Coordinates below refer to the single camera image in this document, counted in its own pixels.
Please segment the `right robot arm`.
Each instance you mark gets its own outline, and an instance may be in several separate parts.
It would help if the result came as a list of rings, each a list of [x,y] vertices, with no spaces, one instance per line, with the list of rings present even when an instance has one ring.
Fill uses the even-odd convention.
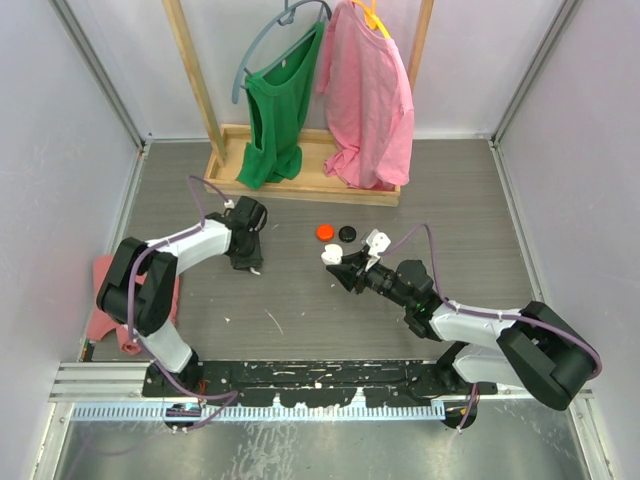
[[[595,349],[542,302],[507,311],[474,309],[440,297],[420,260],[390,269],[366,249],[346,255],[335,245],[325,248],[321,260],[347,291],[370,289],[402,307],[417,337],[461,344],[454,359],[438,370],[449,393],[462,393],[474,383],[500,383],[524,388],[543,405],[562,411],[602,369]]]

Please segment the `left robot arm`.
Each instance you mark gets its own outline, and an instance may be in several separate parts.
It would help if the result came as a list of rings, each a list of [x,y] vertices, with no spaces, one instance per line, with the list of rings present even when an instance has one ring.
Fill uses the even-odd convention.
[[[121,241],[96,296],[97,308],[125,325],[166,370],[164,383],[178,396],[200,384],[197,355],[170,319],[175,281],[186,270],[217,256],[235,270],[262,267],[259,234],[266,207],[242,196],[222,213],[213,212],[194,226],[161,239]]]

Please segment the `orange earbud case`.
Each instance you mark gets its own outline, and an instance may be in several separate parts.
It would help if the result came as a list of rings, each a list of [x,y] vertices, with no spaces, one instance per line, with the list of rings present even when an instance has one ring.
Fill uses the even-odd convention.
[[[322,242],[329,242],[335,236],[335,229],[329,224],[319,225],[316,229],[316,237]]]

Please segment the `green t-shirt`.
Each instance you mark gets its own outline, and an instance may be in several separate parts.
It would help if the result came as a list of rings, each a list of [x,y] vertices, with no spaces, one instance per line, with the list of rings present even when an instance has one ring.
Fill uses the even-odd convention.
[[[314,23],[280,61],[245,77],[251,140],[237,180],[251,189],[300,173],[303,153],[298,141],[324,31],[324,22]]]

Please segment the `pink t-shirt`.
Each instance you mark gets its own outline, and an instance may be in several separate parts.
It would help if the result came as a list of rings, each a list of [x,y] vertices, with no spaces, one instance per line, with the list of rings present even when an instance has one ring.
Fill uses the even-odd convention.
[[[323,40],[317,92],[337,152],[328,176],[352,188],[392,190],[409,182],[414,104],[395,41],[374,33],[341,1]]]

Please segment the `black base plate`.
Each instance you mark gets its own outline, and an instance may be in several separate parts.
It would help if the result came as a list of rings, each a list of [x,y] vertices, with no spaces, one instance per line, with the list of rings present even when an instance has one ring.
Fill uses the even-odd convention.
[[[206,395],[238,393],[242,406],[286,408],[351,404],[358,393],[365,406],[429,406],[437,398],[471,393],[472,385],[438,363],[420,360],[205,361],[195,388]]]

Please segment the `wooden clothes rack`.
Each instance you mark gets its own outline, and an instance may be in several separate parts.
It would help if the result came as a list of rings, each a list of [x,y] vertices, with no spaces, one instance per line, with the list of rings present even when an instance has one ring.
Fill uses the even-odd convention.
[[[298,1],[291,5],[289,1],[284,1],[283,11],[269,21],[263,30],[260,31],[242,58],[234,75],[232,85],[233,103],[237,103],[239,100],[239,91],[242,85],[241,81],[244,80],[249,72],[246,67],[255,48],[274,25],[288,25],[293,23],[296,10],[312,2],[322,5],[318,11],[316,22],[323,20],[323,16],[326,17],[327,20],[331,17],[331,8],[326,1]],[[231,194],[248,195],[251,189],[237,181],[236,177],[242,167],[245,144],[250,140],[251,128],[249,125],[219,124],[181,1],[162,1],[162,3],[180,51],[196,104],[212,145],[212,153],[205,172],[205,180],[213,181],[227,188]],[[407,76],[411,90],[414,89],[418,76],[433,5],[434,1],[421,1],[420,4],[407,67]],[[269,66],[274,65],[286,56],[296,43],[291,45],[291,47],[286,50],[286,53],[278,57],[277,60]],[[324,161],[337,150],[334,137],[329,130],[302,129],[298,145],[301,147],[303,153],[303,163],[300,173],[293,180],[283,180],[279,183],[266,183],[260,189],[253,190],[254,195],[317,202],[389,207],[398,206],[401,195],[400,186],[395,186],[391,190],[356,189],[349,187],[338,177],[327,176],[324,173]]]

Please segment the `yellow hanger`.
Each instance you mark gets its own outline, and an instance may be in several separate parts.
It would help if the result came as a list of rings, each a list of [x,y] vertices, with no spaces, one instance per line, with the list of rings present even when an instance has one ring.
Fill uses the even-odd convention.
[[[391,36],[386,29],[384,23],[380,20],[378,15],[376,14],[376,1],[372,0],[370,5],[365,4],[362,0],[351,0],[350,3],[359,7],[364,13],[365,24],[372,31],[379,31],[381,35],[390,39]]]

